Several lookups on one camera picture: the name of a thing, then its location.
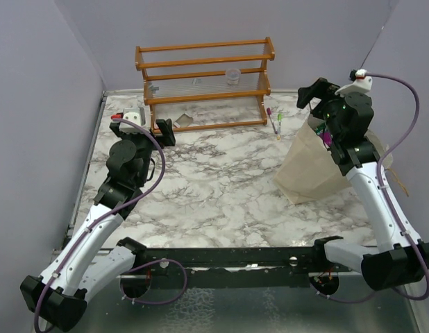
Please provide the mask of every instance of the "marble tabletop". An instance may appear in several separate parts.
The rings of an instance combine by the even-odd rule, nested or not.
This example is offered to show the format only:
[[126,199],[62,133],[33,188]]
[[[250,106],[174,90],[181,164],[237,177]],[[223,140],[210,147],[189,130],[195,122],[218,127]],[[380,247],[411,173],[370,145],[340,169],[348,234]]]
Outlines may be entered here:
[[[280,141],[270,123],[176,133],[176,146],[164,150],[162,182],[137,204],[104,247],[113,247],[124,237],[149,247],[309,246],[317,238],[332,235],[375,244],[366,213],[352,189],[299,205],[291,204],[278,190],[272,178],[308,110],[296,108],[295,94],[272,94],[264,104],[283,114]],[[118,141],[109,129],[110,115],[136,106],[144,107],[141,95],[107,98],[75,230],[106,178],[108,151]],[[196,125],[259,119],[254,99],[167,105],[157,111],[157,117],[176,120],[184,112]],[[159,168],[158,152],[153,152],[153,158]]]

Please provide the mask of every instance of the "wooden dish rack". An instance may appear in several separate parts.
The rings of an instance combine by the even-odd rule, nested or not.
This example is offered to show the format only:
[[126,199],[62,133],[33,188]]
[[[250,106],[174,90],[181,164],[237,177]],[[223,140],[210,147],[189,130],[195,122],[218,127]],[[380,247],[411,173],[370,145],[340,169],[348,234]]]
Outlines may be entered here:
[[[254,51],[253,53],[256,54],[246,53],[247,46],[254,45],[253,47],[258,48],[259,44],[263,45],[261,52]],[[214,54],[215,57],[195,58],[194,55],[197,54],[196,51],[201,51],[201,49],[205,49],[205,52],[208,51],[209,54]],[[144,59],[153,53],[158,55],[155,57],[155,60],[159,59],[161,61],[145,62]],[[188,130],[207,130],[234,126],[266,125],[267,113],[264,108],[264,95],[270,95],[270,83],[267,78],[267,61],[272,61],[274,58],[275,50],[270,37],[267,37],[264,40],[243,40],[238,42],[218,42],[147,48],[137,46],[135,65],[136,70],[142,72],[144,79],[144,102],[145,105],[149,105],[150,107],[151,127],[154,133],[159,132],[156,125],[154,125],[156,119],[155,107],[159,104],[209,101],[214,99],[233,99],[248,96],[254,96],[256,98],[261,120],[215,123],[204,126],[174,128],[174,130],[176,132],[183,132]],[[203,67],[205,69],[208,64],[212,64],[210,66],[215,66],[224,62],[256,62],[259,60],[259,67],[239,68],[241,76],[238,85],[227,84],[225,69],[216,71],[200,71],[200,68]],[[170,68],[168,68],[167,71],[162,71],[161,75],[151,76],[147,74],[147,69],[164,69],[166,67],[191,67],[192,70],[195,68],[197,70],[190,73],[178,72],[175,74],[169,74],[168,70]],[[194,82],[199,81],[202,83],[197,85],[194,84]]]

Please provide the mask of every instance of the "marker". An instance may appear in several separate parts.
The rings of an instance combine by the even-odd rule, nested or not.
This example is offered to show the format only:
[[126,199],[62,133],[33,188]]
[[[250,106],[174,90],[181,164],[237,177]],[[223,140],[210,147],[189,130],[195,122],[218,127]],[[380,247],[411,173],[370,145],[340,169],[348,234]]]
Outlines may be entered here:
[[281,122],[283,121],[283,114],[278,113],[278,135],[276,136],[277,140],[281,140]]
[[267,108],[267,114],[269,115],[269,119],[270,119],[271,125],[273,126],[273,130],[275,131],[275,134],[278,134],[278,131],[276,130],[276,127],[275,127],[275,123],[273,122],[273,119],[271,118],[270,108]]

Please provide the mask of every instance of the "beige bag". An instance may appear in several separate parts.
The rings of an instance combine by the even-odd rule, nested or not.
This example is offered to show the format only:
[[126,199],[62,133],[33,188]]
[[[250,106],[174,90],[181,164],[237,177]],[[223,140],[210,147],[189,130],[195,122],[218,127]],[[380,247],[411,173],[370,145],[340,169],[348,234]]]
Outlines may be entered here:
[[[293,204],[319,200],[351,186],[333,162],[330,152],[324,148],[322,139],[313,131],[312,128],[316,128],[319,123],[319,119],[309,116],[296,134],[283,165],[274,177],[276,186]],[[385,150],[380,140],[370,130],[366,136],[380,156],[383,155]],[[385,168],[392,165],[391,155],[383,165]]]

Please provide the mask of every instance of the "clear plastic container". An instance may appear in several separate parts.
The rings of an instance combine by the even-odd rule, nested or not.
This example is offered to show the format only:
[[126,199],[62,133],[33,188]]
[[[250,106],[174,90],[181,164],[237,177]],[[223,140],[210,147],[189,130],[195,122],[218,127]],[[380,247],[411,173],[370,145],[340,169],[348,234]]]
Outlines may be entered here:
[[241,71],[238,68],[229,68],[226,70],[226,77],[229,85],[239,85]]

